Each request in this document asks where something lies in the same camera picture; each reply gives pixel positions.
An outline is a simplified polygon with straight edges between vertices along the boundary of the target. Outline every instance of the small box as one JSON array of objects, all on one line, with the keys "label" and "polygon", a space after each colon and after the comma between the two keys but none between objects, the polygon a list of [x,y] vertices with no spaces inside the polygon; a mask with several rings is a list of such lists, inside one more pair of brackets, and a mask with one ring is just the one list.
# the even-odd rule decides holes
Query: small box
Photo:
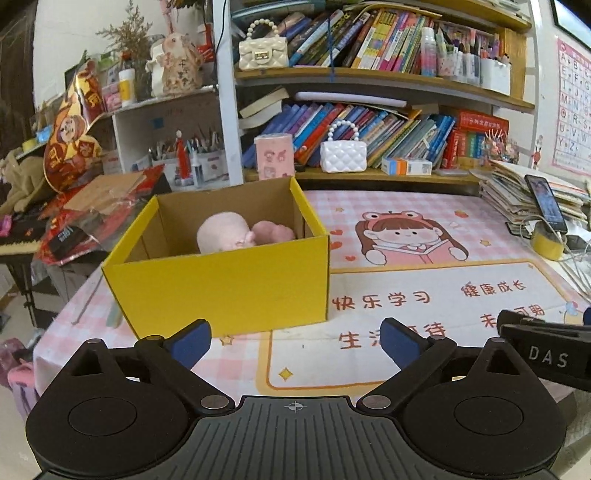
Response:
[{"label": "small box", "polygon": [[480,61],[480,86],[487,90],[511,94],[511,64],[494,59]]},{"label": "small box", "polygon": [[121,167],[117,150],[105,153],[100,160],[103,164],[103,173],[105,175],[123,173],[123,168]]},{"label": "small box", "polygon": [[[270,220],[296,240],[200,255],[199,226],[237,212],[252,227]],[[294,178],[208,192],[156,196],[103,263],[116,301],[135,334],[169,337],[196,319],[214,336],[324,322],[329,235]]]},{"label": "small box", "polygon": [[428,160],[405,160],[403,158],[385,158],[382,171],[387,175],[430,175],[433,164]]}]

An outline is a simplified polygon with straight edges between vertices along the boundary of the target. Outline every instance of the pink box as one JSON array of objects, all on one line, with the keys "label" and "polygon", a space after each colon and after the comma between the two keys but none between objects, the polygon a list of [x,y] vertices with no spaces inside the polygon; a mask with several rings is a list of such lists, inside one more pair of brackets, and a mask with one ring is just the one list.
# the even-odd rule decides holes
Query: pink box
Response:
[{"label": "pink box", "polygon": [[291,134],[269,134],[255,137],[256,168],[259,180],[293,177],[294,144]]}]

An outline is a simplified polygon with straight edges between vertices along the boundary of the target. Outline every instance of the cartoon decoration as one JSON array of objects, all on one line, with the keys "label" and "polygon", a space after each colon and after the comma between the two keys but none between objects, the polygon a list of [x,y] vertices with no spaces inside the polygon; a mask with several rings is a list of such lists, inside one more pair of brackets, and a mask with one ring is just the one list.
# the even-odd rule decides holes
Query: cartoon decoration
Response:
[{"label": "cartoon decoration", "polygon": [[164,69],[162,86],[165,95],[189,93],[203,86],[199,71],[203,56],[191,43],[188,35],[173,33],[166,37],[162,42],[162,53],[154,60]]},{"label": "cartoon decoration", "polygon": [[531,154],[531,165],[530,168],[533,168],[534,170],[539,170],[540,166],[540,160],[542,159],[542,142],[544,141],[544,137],[542,137],[542,135],[540,135],[537,140],[535,141],[535,151]]},{"label": "cartoon decoration", "polygon": [[361,253],[374,265],[463,262],[468,250],[436,221],[417,212],[366,212],[355,226]]},{"label": "cartoon decoration", "polygon": [[55,191],[63,192],[90,180],[82,177],[102,149],[87,133],[103,112],[96,65],[89,60],[80,67],[64,96],[45,150],[45,178]]}]

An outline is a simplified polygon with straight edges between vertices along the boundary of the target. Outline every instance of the medicine box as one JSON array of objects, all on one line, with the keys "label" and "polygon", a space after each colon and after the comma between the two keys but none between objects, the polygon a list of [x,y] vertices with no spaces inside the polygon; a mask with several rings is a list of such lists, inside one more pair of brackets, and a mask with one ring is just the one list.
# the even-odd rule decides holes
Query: medicine box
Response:
[{"label": "medicine box", "polygon": [[433,164],[428,160],[405,160],[403,158],[385,158],[382,171],[387,175],[430,175]]}]

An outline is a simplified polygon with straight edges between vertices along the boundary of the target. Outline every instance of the white bottle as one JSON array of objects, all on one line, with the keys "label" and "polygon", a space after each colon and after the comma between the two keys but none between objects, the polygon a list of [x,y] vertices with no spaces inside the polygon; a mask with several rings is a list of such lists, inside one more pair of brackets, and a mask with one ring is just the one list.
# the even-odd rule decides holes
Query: white bottle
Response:
[{"label": "white bottle", "polygon": [[430,27],[421,29],[421,75],[437,75],[437,42],[435,32]]},{"label": "white bottle", "polygon": [[135,69],[121,70],[119,72],[119,95],[121,106],[133,105],[138,101],[135,96]]}]

